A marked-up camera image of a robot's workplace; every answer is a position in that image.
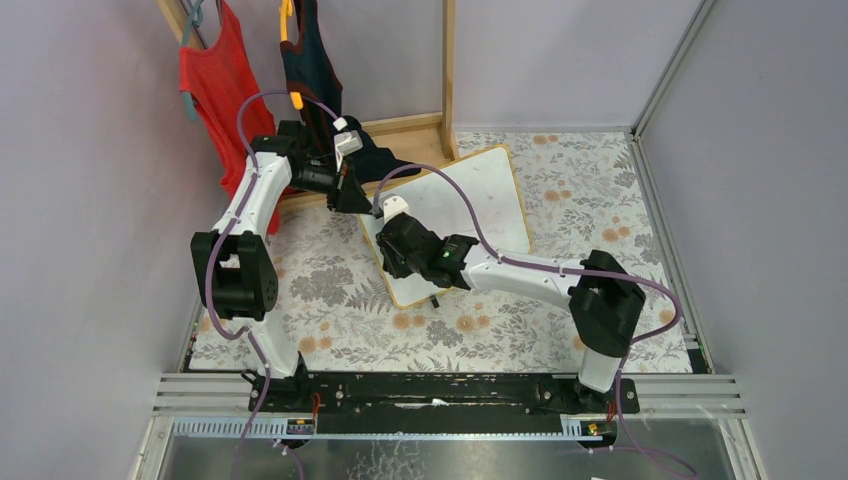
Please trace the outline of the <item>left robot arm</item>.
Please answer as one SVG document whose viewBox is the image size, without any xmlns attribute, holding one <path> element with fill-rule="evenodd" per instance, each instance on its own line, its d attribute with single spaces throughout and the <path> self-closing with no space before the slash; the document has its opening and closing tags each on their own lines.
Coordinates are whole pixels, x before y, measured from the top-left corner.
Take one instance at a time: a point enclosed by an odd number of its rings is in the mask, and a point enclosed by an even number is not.
<svg viewBox="0 0 848 480">
<path fill-rule="evenodd" d="M 279 294 L 266 235 L 280 197 L 293 188 L 323 196 L 332 212 L 367 214 L 372 209 L 352 159 L 364 149 L 364 137 L 344 119 L 334 126 L 337 132 L 324 155 L 311 155 L 292 135 L 255 137 L 225 213 L 191 239 L 198 288 L 213 327 L 227 340 L 247 338 L 267 378 L 293 377 L 302 363 L 284 329 L 266 317 Z"/>
</svg>

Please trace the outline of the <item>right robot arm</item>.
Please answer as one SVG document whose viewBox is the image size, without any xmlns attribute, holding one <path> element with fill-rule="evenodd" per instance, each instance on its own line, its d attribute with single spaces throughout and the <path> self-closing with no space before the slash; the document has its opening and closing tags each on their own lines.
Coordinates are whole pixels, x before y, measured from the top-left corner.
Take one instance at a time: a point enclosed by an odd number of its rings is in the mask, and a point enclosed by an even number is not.
<svg viewBox="0 0 848 480">
<path fill-rule="evenodd" d="M 384 271 L 395 279 L 418 276 L 444 289 L 503 291 L 569 312 L 586 348 L 579 383 L 600 393 L 613 387 L 646 295 L 609 253 L 593 250 L 577 261 L 517 254 L 479 234 L 441 237 L 407 213 L 386 221 L 376 244 Z"/>
</svg>

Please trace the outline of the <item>whiteboard with yellow frame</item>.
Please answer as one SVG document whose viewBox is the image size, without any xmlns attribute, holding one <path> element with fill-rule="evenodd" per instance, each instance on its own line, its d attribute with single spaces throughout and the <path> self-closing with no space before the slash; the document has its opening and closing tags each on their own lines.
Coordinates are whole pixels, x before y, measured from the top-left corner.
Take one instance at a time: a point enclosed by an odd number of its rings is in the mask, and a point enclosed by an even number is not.
<svg viewBox="0 0 848 480">
<path fill-rule="evenodd" d="M 526 219 L 523 197 L 518 187 L 509 149 L 495 145 L 443 166 L 449 176 L 470 200 L 487 241 L 499 250 L 529 254 L 533 251 L 532 234 Z M 416 178 L 397 185 L 387 183 L 380 193 L 380 205 L 394 196 L 407 204 L 406 212 L 426 229 L 446 237 L 451 234 L 476 236 L 473 221 L 464 201 L 441 176 L 423 171 Z M 398 308 L 426 303 L 432 296 L 440 298 L 447 290 L 438 288 L 413 274 L 395 279 L 382 269 L 383 255 L 376 235 L 384 225 L 382 219 L 362 215 L 360 224 L 377 262 L 377 270 L 387 285 L 388 294 Z"/>
</svg>

